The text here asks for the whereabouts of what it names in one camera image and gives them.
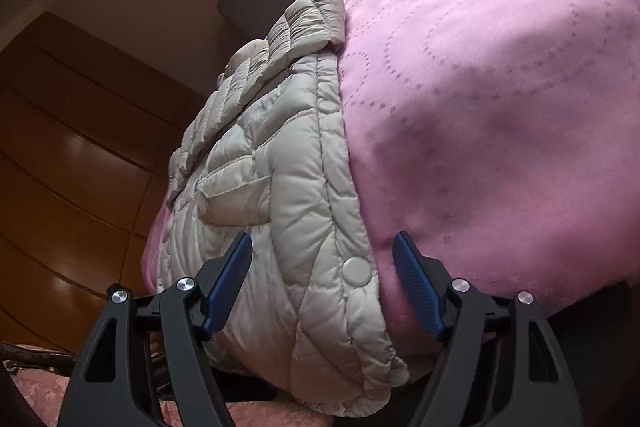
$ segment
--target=pink patterned fabric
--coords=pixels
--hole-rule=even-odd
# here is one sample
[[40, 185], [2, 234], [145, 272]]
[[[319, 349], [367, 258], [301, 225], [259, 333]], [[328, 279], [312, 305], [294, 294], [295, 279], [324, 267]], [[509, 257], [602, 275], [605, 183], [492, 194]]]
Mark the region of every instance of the pink patterned fabric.
[[160, 243], [162, 241], [162, 233], [167, 220], [171, 216], [171, 212], [162, 204], [162, 208], [154, 219], [149, 235], [146, 238], [145, 251], [140, 259], [140, 269], [142, 270], [142, 278], [145, 281], [146, 288], [153, 294], [156, 293], [156, 271], [158, 270], [158, 254], [160, 253]]
[[[41, 369], [23, 369], [12, 377], [27, 403], [47, 427], [56, 427], [65, 396], [67, 377]], [[174, 402], [160, 404], [164, 421], [170, 427], [182, 427]], [[331, 427], [332, 418], [294, 402], [241, 402], [228, 404], [237, 427]]]
[[433, 347], [391, 258], [546, 312], [640, 273], [640, 0], [345, 0], [351, 171], [401, 355]]

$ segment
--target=jacket snap button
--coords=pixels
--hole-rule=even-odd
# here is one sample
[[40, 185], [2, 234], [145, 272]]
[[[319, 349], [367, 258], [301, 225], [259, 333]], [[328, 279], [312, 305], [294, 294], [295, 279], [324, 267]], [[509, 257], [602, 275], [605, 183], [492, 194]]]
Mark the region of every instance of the jacket snap button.
[[342, 276], [352, 286], [364, 286], [371, 279], [371, 263], [364, 257], [350, 257], [342, 265]]

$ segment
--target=quilted fabric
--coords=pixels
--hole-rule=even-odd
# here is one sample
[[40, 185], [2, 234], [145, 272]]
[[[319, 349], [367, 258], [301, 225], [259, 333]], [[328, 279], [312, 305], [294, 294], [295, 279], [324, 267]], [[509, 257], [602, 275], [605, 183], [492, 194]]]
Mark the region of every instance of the quilted fabric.
[[158, 290], [222, 255], [239, 230], [254, 258], [225, 329], [207, 346], [313, 409], [368, 415], [408, 380], [385, 331], [378, 276], [348, 166], [337, 57], [342, 0], [297, 0], [229, 63], [171, 158], [172, 211]]

